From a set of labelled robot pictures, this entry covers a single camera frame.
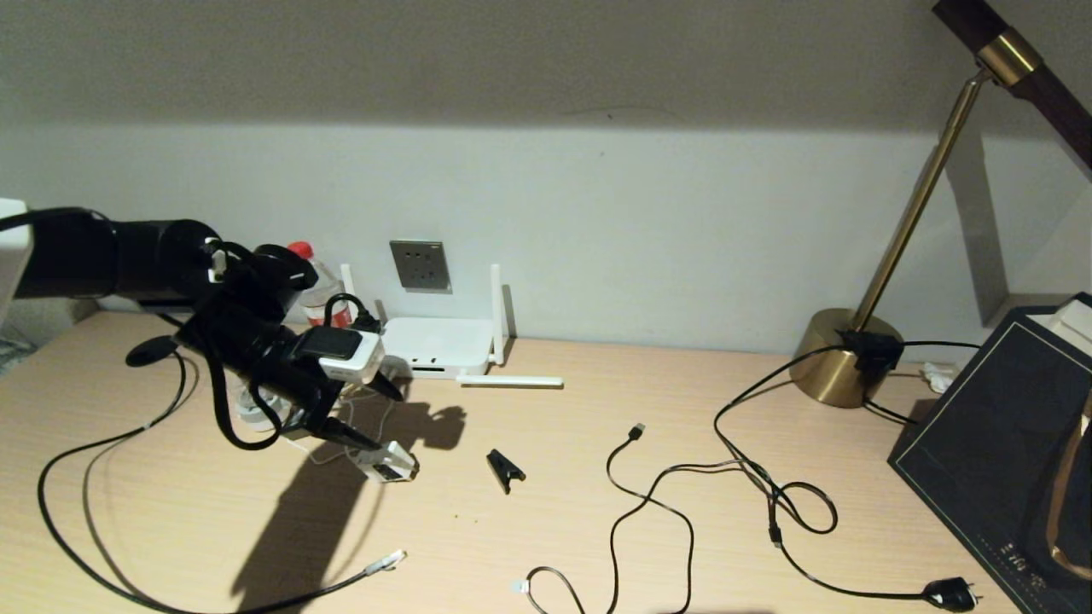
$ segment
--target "plastic bottle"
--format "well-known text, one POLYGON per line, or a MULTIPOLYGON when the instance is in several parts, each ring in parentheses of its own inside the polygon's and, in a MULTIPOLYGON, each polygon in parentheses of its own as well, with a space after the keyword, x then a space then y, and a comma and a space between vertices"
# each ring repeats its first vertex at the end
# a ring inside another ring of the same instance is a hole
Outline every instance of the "plastic bottle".
MULTIPOLYGON (((330 272, 330 269, 321 260, 314 258, 314 250, 311 249, 311 244, 296 241, 288 245, 288 249, 296 256, 310 262, 311 267, 314 267, 314 272, 319 274, 319 281, 314 283, 313 287, 299 295, 298 303, 304 308, 304 314, 307 315, 307 321, 311 322, 312 327, 320 327, 325 316, 327 300, 335 294, 345 292, 345 286, 341 280, 330 272)), ((346 328, 352 321, 353 317, 349 315, 348 304, 344 300, 339 300, 334 305, 330 326, 346 328)))

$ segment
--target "black clip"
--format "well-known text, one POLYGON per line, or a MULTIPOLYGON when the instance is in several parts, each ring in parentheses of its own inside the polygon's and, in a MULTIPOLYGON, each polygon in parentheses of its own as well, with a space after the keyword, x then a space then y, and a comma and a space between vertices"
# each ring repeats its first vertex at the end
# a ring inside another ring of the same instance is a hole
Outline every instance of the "black clip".
POLYGON ((527 479, 527 474, 523 473, 520 468, 515 467, 515 463, 505 458, 505 454, 498 452, 496 449, 486 454, 485 458, 489 461, 492 472, 497 474, 497 480, 500 482, 500 487, 505 489, 506 495, 512 492, 510 483, 513 477, 521 481, 527 479))

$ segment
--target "power plug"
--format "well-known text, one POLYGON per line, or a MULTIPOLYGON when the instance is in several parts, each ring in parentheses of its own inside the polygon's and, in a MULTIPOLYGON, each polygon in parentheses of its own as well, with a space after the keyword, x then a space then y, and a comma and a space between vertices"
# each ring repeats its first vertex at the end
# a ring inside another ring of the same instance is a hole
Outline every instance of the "power plug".
POLYGON ((970 612, 978 604, 978 597, 971 592, 971 585, 963 578, 934 580, 925 585, 922 597, 948 612, 970 612))
POLYGON ((372 332, 314 327, 299 335, 297 355, 318 358, 330 379, 370 383, 383 362, 383 340, 372 332))

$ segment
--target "black cable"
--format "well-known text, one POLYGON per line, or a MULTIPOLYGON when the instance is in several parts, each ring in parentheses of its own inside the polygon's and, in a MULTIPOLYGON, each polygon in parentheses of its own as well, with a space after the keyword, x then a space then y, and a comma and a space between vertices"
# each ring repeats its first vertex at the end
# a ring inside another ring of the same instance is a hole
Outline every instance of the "black cable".
MULTIPOLYGON (((219 352, 216 350, 216 345, 210 341, 211 335, 206 335, 203 332, 194 332, 201 344, 202 354, 205 357, 205 365, 209 367, 209 379, 212 381, 212 406, 213 415, 216 417, 216 426, 219 428, 221 434, 227 439, 233 446, 239 448, 240 450, 264 450, 276 442, 277 437, 281 436, 281 429, 275 428, 273 435, 270 435, 265 439, 260 441, 244 441, 239 439, 239 436, 235 434, 235 428, 232 426, 232 411, 227 400, 227 379, 224 376, 224 363, 219 358, 219 352)), ((275 426, 281 424, 281 420, 276 416, 276 412, 269 409, 269 405, 264 405, 264 402, 258 404, 262 413, 265 414, 266 418, 275 426)))
MULTIPOLYGON (((919 342, 912 342, 912 343, 924 345, 924 343, 919 342)), ((815 486, 814 484, 809 484, 807 482, 791 482, 788 484, 785 484, 784 486, 778 485, 778 483, 775 483, 773 479, 770 477, 770 474, 760 464, 756 463, 750 458, 748 458, 747 454, 745 454, 743 450, 740 450, 727 437, 725 437, 720 429, 719 421, 721 420, 721 417, 735 405, 741 403, 743 401, 746 401, 756 390, 758 390, 759 387, 765 385, 765 382, 770 381, 778 375, 790 369, 794 365, 807 358, 810 358, 811 356, 822 354, 826 352, 831 352, 834 350, 845 350, 845 349, 846 349, 845 346, 841 345, 829 345, 827 347, 820 347, 819 350, 815 350, 808 352, 807 354, 797 356, 796 358, 793 358, 788 363, 785 363, 781 367, 774 369, 771 374, 760 379, 753 386, 741 392, 739 395, 733 399, 728 404, 722 408, 721 411, 717 412, 716 416, 713 418, 713 430, 716 433, 721 441, 728 448, 728 451, 732 452, 732 454, 743 463, 743 467, 749 468, 755 472, 755 476, 751 476, 751 482, 755 483, 755 485, 758 486, 767 496, 767 507, 769 511, 769 521, 770 521, 769 526, 770 540, 778 546, 779 550, 782 551, 782 554, 784 554, 790 565, 792 565, 793 568, 799 571, 805 578, 811 580, 812 582, 826 589, 853 597, 863 597, 869 599, 891 599, 891 600, 927 600, 925 593, 923 592, 887 593, 887 592, 856 591, 851 589, 843 589, 841 587, 835 587, 834 585, 824 582, 816 578, 811 574, 805 571, 804 568, 796 563, 796 560, 788 554, 788 551, 785 548, 784 542, 782 540, 781 528, 778 524, 778 508, 785 509, 788 512, 788 515, 793 518, 793 520, 805 530, 811 533, 827 534, 833 532, 834 529, 838 528, 838 508, 834 506, 834 501, 821 488, 815 486), (762 485, 763 482, 769 486, 769 489, 767 489, 767 487, 762 485), (827 527, 826 529, 816 529, 815 527, 812 527, 811 524, 809 524, 807 521, 804 520, 804 518, 796 510, 796 506, 792 503, 792 498, 785 493, 786 491, 793 488, 805 489, 811 493, 812 495, 819 497, 819 499, 823 501, 823 504, 827 506, 828 511, 831 515, 831 521, 829 527, 827 527)))
POLYGON ((175 328, 182 328, 182 321, 167 314, 156 314, 156 317, 175 328))
POLYGON ((99 217, 103 222, 106 222, 106 225, 110 231, 111 243, 114 244, 114 283, 111 284, 110 290, 98 296, 78 296, 74 298, 105 298, 112 295, 117 288, 118 280, 121 278, 121 241, 118 239, 117 226, 114 225, 114 222, 111 222, 109 217, 103 215, 98 211, 95 211, 94 209, 85 209, 83 206, 57 206, 54 209, 27 211, 26 213, 9 215, 8 217, 0 220, 0 233, 17 228, 20 226, 34 224, 35 222, 40 222, 43 220, 64 217, 68 215, 92 215, 99 217))
MULTIPOLYGON (((617 554, 617 552, 615 550, 615 534, 618 531, 618 527, 627 518, 633 516, 634 513, 637 513, 638 511, 640 511, 642 508, 644 508, 644 506, 646 506, 648 504, 652 503, 652 504, 655 504, 655 505, 657 505, 657 506, 666 509, 667 511, 670 511, 672 513, 678 516, 679 518, 681 518, 682 521, 686 522, 687 530, 689 531, 689 534, 690 534, 689 545, 688 545, 688 548, 687 548, 687 590, 686 590, 686 602, 682 604, 681 609, 679 609, 678 611, 676 611, 675 613, 673 613, 673 614, 682 614, 684 612, 687 611, 687 609, 690 607, 690 599, 691 599, 691 594, 692 594, 692 569, 693 569, 693 545, 695 545, 693 523, 690 522, 690 519, 687 518, 686 515, 684 515, 682 512, 678 511, 677 509, 675 509, 675 508, 673 508, 670 506, 667 506, 666 504, 664 504, 662 501, 658 501, 658 500, 654 499, 652 497, 652 495, 655 493, 656 487, 660 485, 660 482, 664 477, 666 477, 667 475, 669 475, 672 473, 676 473, 676 472, 680 472, 680 471, 692 472, 692 473, 724 473, 724 472, 727 472, 727 471, 737 471, 738 468, 737 467, 732 467, 732 465, 738 464, 739 461, 737 461, 737 460, 729 460, 729 461, 724 461, 724 462, 719 462, 719 463, 713 463, 713 464, 697 464, 697 463, 674 464, 674 465, 668 467, 667 469, 663 470, 662 472, 660 472, 660 474, 656 476, 656 479, 652 482, 652 486, 649 488, 649 492, 646 494, 642 495, 642 494, 640 494, 640 493, 638 493, 636 491, 631 491, 631 489, 622 486, 621 484, 619 484, 614 479, 614 474, 610 471, 610 467, 612 467, 612 463, 614 462, 615 457, 617 457, 618 453, 621 452, 633 440, 636 440, 636 437, 633 437, 631 435, 630 438, 628 438, 625 442, 622 442, 620 446, 618 446, 617 448, 615 448, 610 452, 610 454, 607 457, 607 463, 606 463, 607 477, 610 480, 610 483, 614 484, 614 486, 616 488, 618 488, 619 491, 621 491, 621 492, 624 492, 624 493, 626 493, 628 495, 632 495, 632 496, 641 499, 640 504, 638 504, 636 507, 633 507, 632 509, 630 509, 626 513, 619 516, 618 519, 615 520, 614 524, 610 527, 609 545, 610 545, 610 565, 612 565, 612 567, 614 569, 614 589, 613 589, 613 593, 612 593, 612 598, 610 598, 610 605, 607 607, 606 612, 607 612, 607 614, 610 614, 618 606, 619 571, 618 571, 618 554, 617 554)), ((534 595, 531 592, 531 581, 532 581, 532 579, 536 575, 538 575, 542 571, 548 571, 550 574, 554 574, 558 578, 560 578, 561 581, 565 583, 566 588, 569 590, 569 594, 572 595, 572 600, 577 604, 577 610, 580 611, 581 614, 585 614, 584 613, 584 606, 581 603, 580 597, 577 594, 575 589, 573 589, 572 583, 570 583, 569 580, 568 580, 568 578, 565 577, 565 574, 562 574, 561 571, 559 571, 558 569, 556 569, 554 567, 548 567, 548 566, 535 567, 534 569, 532 569, 531 571, 527 572, 527 577, 526 577, 527 600, 531 601, 531 605, 539 614, 547 614, 547 612, 545 610, 543 610, 543 607, 541 605, 538 605, 537 601, 535 601, 535 598, 534 598, 534 595)))
MULTIPOLYGON (((112 582, 110 582, 106 578, 104 578, 102 575, 99 575, 97 571, 95 571, 90 565, 87 565, 87 563, 83 558, 81 558, 80 555, 76 554, 76 552, 74 550, 72 550, 72 546, 70 546, 69 543, 64 540, 64 538, 60 534, 60 531, 57 529, 57 526, 54 523, 52 516, 49 513, 49 506, 46 503, 46 481, 49 477, 49 472, 54 469, 54 467, 58 462, 64 460, 66 458, 72 456, 72 454, 76 454, 76 453, 85 451, 85 450, 90 450, 90 449, 97 448, 97 447, 100 447, 100 446, 106 446, 106 445, 109 445, 109 444, 114 444, 116 441, 117 442, 121 442, 121 441, 124 441, 124 440, 130 439, 132 437, 135 437, 136 435, 140 435, 141 433, 144 433, 145 430, 147 430, 147 429, 152 428, 153 426, 159 424, 161 422, 163 422, 164 420, 166 420, 168 416, 170 416, 178 409, 179 401, 181 400, 182 394, 183 394, 185 389, 186 389, 186 363, 182 361, 182 357, 178 354, 178 352, 175 352, 173 355, 175 356, 176 359, 178 359, 178 365, 179 365, 179 368, 181 369, 181 375, 179 377, 178 391, 175 393, 175 398, 170 402, 170 405, 167 406, 167 410, 164 413, 159 414, 157 417, 155 417, 152 422, 145 424, 144 426, 141 426, 139 428, 133 428, 132 430, 129 430, 127 433, 122 433, 121 435, 116 435, 114 437, 108 437, 106 439, 102 439, 102 440, 95 441, 93 444, 85 444, 83 446, 79 446, 76 448, 72 448, 71 450, 61 452, 60 454, 57 454, 56 457, 54 457, 48 463, 46 463, 46 467, 43 468, 43 470, 41 470, 41 474, 38 476, 38 510, 41 512, 41 520, 43 520, 43 522, 45 522, 46 529, 49 531, 49 534, 54 538, 54 541, 57 542, 57 545, 61 548, 61 551, 63 551, 64 554, 68 555, 69 559, 71 559, 72 563, 74 563, 76 565, 76 567, 79 567, 84 574, 86 574, 88 577, 91 577, 91 579, 93 579, 96 582, 98 582, 103 588, 107 589, 108 591, 110 591, 110 592, 117 594, 118 597, 121 597, 121 598, 123 598, 123 599, 126 599, 126 600, 128 600, 128 601, 130 601, 132 603, 135 603, 138 605, 143 605, 144 607, 147 607, 150 610, 155 610, 157 612, 165 612, 166 614, 200 614, 198 612, 191 612, 189 610, 180 610, 178 607, 171 607, 169 605, 164 605, 164 604, 158 603, 156 601, 152 601, 152 600, 150 600, 150 599, 147 599, 145 597, 131 593, 131 592, 126 591, 124 589, 118 587, 117 585, 114 585, 112 582)), ((318 599, 320 597, 323 597, 323 595, 330 594, 332 592, 339 591, 339 590, 341 590, 341 589, 343 589, 343 588, 345 588, 345 587, 347 587, 349 585, 353 585, 353 583, 355 583, 355 582, 357 582, 359 580, 363 580, 364 578, 367 578, 368 576, 373 575, 376 572, 376 570, 371 569, 371 567, 372 566, 368 566, 363 571, 360 571, 360 572, 358 572, 358 574, 356 574, 354 576, 351 576, 349 578, 346 578, 345 580, 342 580, 341 582, 331 585, 331 586, 329 586, 327 588, 319 589, 319 590, 316 590, 316 591, 311 591, 311 592, 308 592, 308 593, 304 593, 301 595, 293 597, 293 598, 289 598, 289 599, 276 601, 276 602, 270 603, 268 605, 261 605, 261 606, 251 607, 251 609, 248 609, 248 610, 239 610, 239 611, 233 612, 230 614, 266 614, 269 612, 275 612, 277 610, 283 610, 285 607, 290 607, 293 605, 299 605, 301 603, 307 603, 307 602, 313 601, 313 600, 316 600, 316 599, 318 599)))
POLYGON ((254 400, 254 404, 262 411, 265 420, 270 421, 270 424, 273 425, 274 435, 281 435, 281 432, 284 430, 281 416, 276 415, 276 412, 265 402, 265 399, 262 399, 261 383, 258 381, 258 378, 250 379, 250 386, 247 387, 247 391, 250 392, 250 398, 254 400))
POLYGON ((340 292, 340 293, 331 296, 327 300, 327 308, 325 308, 325 310, 323 311, 323 315, 322 315, 322 326, 324 326, 324 327, 329 327, 330 326, 330 321, 333 320, 333 317, 334 317, 334 305, 336 305, 339 300, 348 300, 353 305, 356 305, 357 317, 364 316, 365 314, 368 314, 368 309, 365 308, 364 302, 361 302, 359 298, 353 296, 352 294, 349 294, 347 292, 340 292))
POLYGON ((865 399, 865 408, 868 408, 869 410, 875 410, 876 412, 879 412, 878 415, 882 415, 894 422, 899 422, 902 424, 917 424, 916 420, 910 416, 904 416, 902 414, 892 412, 891 410, 880 405, 879 403, 876 403, 871 399, 865 399))
POLYGON ((17 228, 20 226, 26 226, 34 224, 35 222, 40 222, 43 220, 48 220, 50 217, 62 217, 66 215, 81 215, 81 214, 92 214, 98 215, 99 217, 106 220, 106 216, 97 211, 91 209, 84 209, 82 206, 58 206, 55 209, 41 209, 38 211, 27 211, 26 213, 19 213, 15 215, 9 215, 0 220, 0 233, 4 231, 10 231, 12 228, 17 228))
POLYGON ((982 345, 976 343, 963 343, 961 341, 904 341, 902 343, 903 347, 916 347, 918 345, 940 345, 943 347, 970 347, 972 350, 982 350, 982 345))
POLYGON ((864 408, 865 408, 865 410, 868 411, 868 413, 870 413, 870 414, 873 414, 875 416, 881 417, 881 418, 883 418, 883 420, 886 420, 886 421, 888 421, 890 423, 898 424, 899 426, 909 426, 910 425, 910 423, 906 422, 906 421, 904 421, 904 420, 899 420, 899 418, 892 417, 892 416, 890 416, 888 414, 885 414, 882 412, 876 411, 876 409, 873 408, 871 405, 866 404, 864 408))

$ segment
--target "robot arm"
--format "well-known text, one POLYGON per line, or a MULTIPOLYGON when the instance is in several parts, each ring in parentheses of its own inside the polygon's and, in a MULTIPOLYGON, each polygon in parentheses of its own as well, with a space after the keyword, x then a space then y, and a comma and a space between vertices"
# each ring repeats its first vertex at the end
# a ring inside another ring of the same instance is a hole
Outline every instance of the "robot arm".
MULTIPOLYGON (((404 454, 394 471, 379 473, 383 481, 411 479, 416 471, 404 450, 389 450, 397 444, 382 447, 330 415, 345 381, 331 378, 321 361, 346 344, 357 350, 367 333, 317 327, 296 334, 282 324, 299 293, 317 281, 306 260, 275 245, 247 250, 192 220, 111 222, 87 210, 54 209, 0 220, 0 233, 23 225, 33 229, 34 248, 15 297, 118 295, 147 311, 192 314, 171 340, 204 356, 217 424, 236 447, 263 449, 283 432, 302 429, 357 450, 369 468, 376 454, 404 454), (249 442, 235 434, 225 368, 249 383, 274 425, 271 437, 249 442), (287 424, 257 393, 259 386, 298 408, 287 424)), ((361 382, 402 400, 373 369, 361 382)))

